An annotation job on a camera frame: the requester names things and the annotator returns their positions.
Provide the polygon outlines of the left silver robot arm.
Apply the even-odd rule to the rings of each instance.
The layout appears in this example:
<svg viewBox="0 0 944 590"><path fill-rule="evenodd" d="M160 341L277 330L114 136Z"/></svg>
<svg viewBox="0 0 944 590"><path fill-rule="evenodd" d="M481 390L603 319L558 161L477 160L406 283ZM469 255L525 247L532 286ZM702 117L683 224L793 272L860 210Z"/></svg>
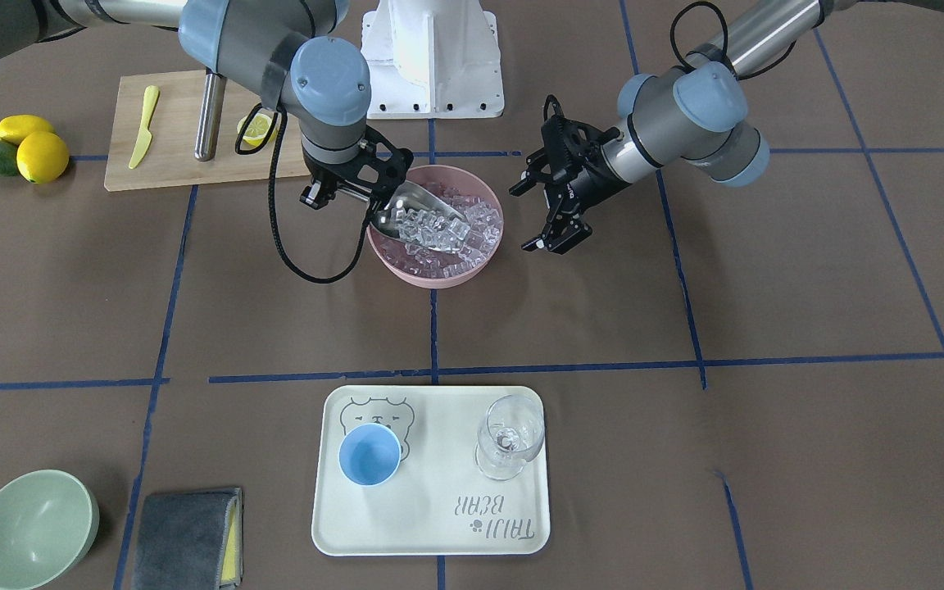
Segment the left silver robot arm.
<svg viewBox="0 0 944 590"><path fill-rule="evenodd" d="M640 74L619 91L618 122L606 129L570 119L555 96L542 108L542 146L510 189L520 197L541 187L547 217L528 252L563 254L592 234L585 213L607 198L685 161L718 184L744 187L770 161L764 135L748 123L742 82L772 70L803 34L850 1L758 1L734 21L716 12L719 33L682 52L668 33L677 64Z"/></svg>

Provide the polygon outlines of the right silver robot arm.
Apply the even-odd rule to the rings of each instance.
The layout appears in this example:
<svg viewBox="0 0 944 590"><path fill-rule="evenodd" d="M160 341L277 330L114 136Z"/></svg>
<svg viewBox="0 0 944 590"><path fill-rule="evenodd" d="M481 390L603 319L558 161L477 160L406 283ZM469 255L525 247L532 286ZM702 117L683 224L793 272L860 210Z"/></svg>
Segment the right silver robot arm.
<svg viewBox="0 0 944 590"><path fill-rule="evenodd" d="M342 189L369 197L370 67L333 31L346 1L0 1L0 59L30 45L102 24L173 29L181 48L212 74L259 98L282 120L299 119L318 207Z"/></svg>

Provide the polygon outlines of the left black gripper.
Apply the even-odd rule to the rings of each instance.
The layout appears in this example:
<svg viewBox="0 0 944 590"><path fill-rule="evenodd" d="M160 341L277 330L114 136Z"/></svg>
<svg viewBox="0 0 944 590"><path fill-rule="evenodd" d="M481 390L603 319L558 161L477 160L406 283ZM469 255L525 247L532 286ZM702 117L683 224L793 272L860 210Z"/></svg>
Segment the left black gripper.
<svg viewBox="0 0 944 590"><path fill-rule="evenodd" d="M526 252L565 254L592 235L583 213L624 191L631 183L606 163L603 147L621 138L615 127L606 131L563 115L550 115L541 127L547 164L528 164L508 189L510 197L529 190L546 191L546 223L535 238L521 243Z"/></svg>

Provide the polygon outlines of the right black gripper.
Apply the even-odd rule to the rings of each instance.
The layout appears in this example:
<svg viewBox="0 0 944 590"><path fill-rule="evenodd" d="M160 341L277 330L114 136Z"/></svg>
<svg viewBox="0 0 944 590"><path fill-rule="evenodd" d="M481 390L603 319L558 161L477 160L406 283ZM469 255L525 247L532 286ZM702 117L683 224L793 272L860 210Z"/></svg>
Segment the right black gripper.
<svg viewBox="0 0 944 590"><path fill-rule="evenodd" d="M371 161L371 154L363 147L348 152L306 147L305 165L318 182L311 182L302 190L300 203L311 209L322 209L336 198L338 190L370 193L374 190Z"/></svg>

